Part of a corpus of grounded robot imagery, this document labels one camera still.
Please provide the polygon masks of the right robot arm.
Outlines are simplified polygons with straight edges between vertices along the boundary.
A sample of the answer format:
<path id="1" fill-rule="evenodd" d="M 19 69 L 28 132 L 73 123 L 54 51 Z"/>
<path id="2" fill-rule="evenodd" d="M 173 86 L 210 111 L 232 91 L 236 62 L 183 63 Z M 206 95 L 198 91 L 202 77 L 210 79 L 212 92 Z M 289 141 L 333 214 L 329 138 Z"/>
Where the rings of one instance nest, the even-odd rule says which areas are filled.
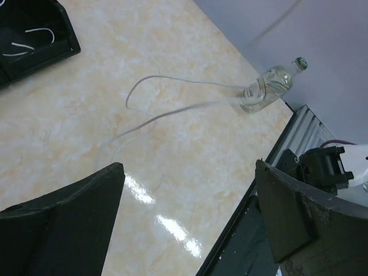
<path id="1" fill-rule="evenodd" d="M 367 190 L 367 145 L 337 143 L 310 149 L 300 156 L 286 149 L 276 168 L 333 195 L 359 185 Z"/>

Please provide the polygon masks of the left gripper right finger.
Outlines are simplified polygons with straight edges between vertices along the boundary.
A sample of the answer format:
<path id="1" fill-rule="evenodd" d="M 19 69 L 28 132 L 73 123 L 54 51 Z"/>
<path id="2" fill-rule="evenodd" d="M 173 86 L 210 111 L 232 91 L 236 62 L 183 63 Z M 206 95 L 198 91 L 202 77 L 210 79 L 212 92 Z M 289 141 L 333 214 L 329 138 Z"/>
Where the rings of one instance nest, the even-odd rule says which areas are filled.
<path id="1" fill-rule="evenodd" d="M 367 207 L 257 160 L 260 211 L 282 275 L 367 275 Z"/>

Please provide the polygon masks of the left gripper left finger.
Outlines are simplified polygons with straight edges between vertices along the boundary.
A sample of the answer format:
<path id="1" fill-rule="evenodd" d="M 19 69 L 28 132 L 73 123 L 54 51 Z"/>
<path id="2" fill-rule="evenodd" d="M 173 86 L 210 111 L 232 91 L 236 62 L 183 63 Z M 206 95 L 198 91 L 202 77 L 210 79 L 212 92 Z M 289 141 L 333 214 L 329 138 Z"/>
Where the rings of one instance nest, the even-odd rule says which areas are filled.
<path id="1" fill-rule="evenodd" d="M 124 181 L 115 162 L 1 211 L 1 275 L 101 275 Z"/>

